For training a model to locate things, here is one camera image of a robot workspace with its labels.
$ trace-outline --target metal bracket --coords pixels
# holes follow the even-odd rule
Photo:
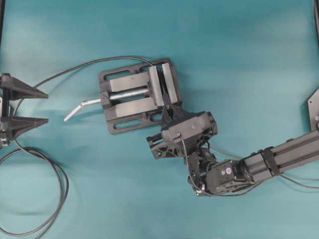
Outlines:
[[[309,121],[311,131],[317,130],[319,123],[319,89],[308,99]]]

